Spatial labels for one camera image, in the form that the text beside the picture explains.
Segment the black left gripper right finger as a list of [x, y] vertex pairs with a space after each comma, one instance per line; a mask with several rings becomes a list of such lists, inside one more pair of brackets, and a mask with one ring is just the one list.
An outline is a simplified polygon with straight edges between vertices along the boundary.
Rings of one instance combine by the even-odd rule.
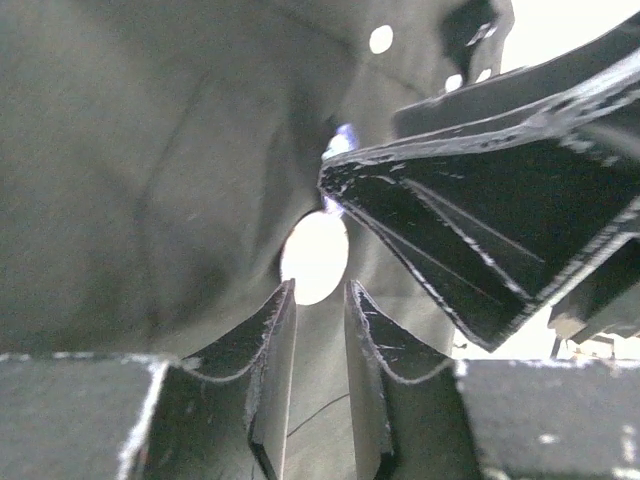
[[454, 360], [344, 291], [361, 479], [635, 479], [635, 360]]

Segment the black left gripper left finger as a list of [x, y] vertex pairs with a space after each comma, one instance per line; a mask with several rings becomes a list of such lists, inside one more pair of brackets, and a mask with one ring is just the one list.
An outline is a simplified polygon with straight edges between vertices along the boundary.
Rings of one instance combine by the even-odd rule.
[[5, 479], [279, 479], [294, 284], [190, 357], [55, 352], [1, 358]]

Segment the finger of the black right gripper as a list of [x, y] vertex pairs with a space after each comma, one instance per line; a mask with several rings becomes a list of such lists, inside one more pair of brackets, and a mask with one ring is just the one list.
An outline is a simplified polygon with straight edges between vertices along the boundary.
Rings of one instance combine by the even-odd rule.
[[567, 92], [638, 48], [639, 15], [634, 14], [599, 38], [545, 63], [407, 106], [394, 115], [394, 133], [398, 139], [431, 134], [514, 111]]
[[474, 343], [550, 306], [578, 339], [639, 316], [639, 53], [495, 117], [343, 154], [320, 190]]

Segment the black button-up shirt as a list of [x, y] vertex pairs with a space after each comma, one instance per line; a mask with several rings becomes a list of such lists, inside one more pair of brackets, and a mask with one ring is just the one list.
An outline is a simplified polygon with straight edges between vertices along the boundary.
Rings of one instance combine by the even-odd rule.
[[351, 123], [500, 69], [508, 1], [5, 1], [1, 358], [185, 359], [256, 312]]

